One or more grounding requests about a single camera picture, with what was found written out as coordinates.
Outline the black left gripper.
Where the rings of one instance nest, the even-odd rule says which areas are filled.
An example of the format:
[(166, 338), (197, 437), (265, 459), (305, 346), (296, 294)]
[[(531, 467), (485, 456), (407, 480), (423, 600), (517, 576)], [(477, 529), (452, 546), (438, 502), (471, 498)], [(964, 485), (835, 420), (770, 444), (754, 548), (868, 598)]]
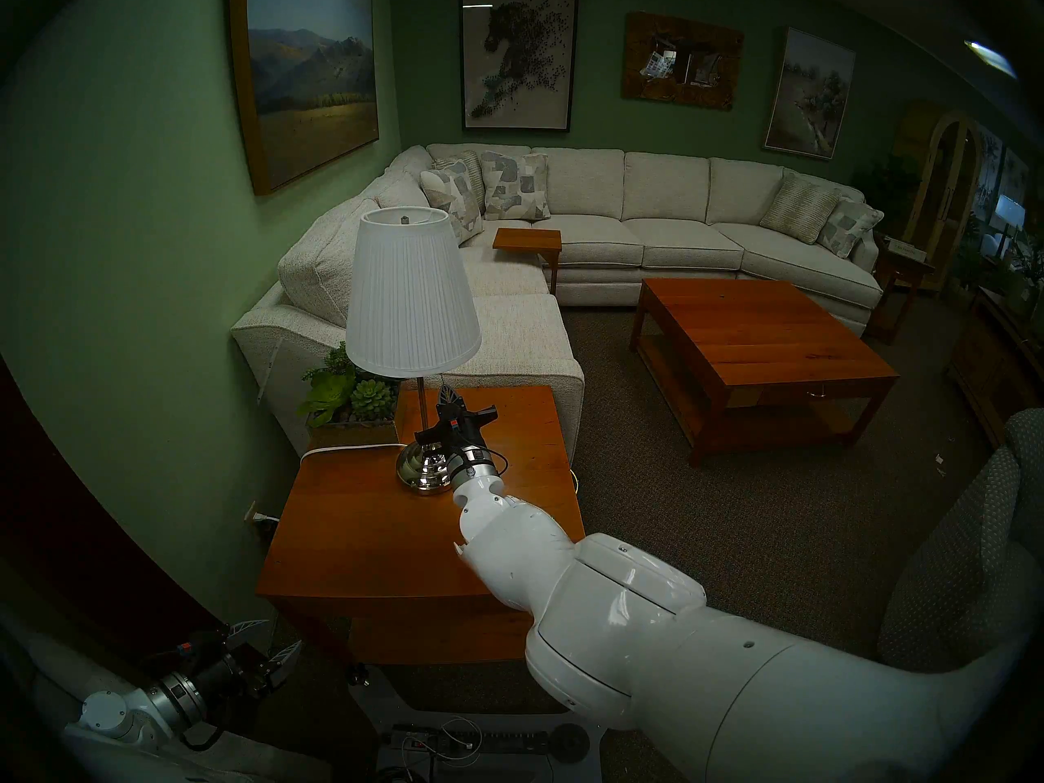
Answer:
[(200, 723), (220, 738), (254, 722), (261, 701), (285, 683), (303, 649), (298, 640), (269, 658), (250, 646), (269, 619), (250, 619), (226, 630), (203, 630), (174, 647), (150, 656), (150, 699), (175, 738)]

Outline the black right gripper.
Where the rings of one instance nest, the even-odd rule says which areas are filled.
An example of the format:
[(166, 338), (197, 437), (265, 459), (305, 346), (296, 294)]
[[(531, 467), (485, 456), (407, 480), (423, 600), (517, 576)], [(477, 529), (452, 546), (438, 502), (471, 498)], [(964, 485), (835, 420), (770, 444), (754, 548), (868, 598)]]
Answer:
[(495, 452), (481, 433), (483, 426), (497, 420), (496, 405), (469, 410), (454, 388), (441, 385), (436, 413), (434, 425), (416, 433), (416, 492), (440, 494), (473, 478), (500, 476)]

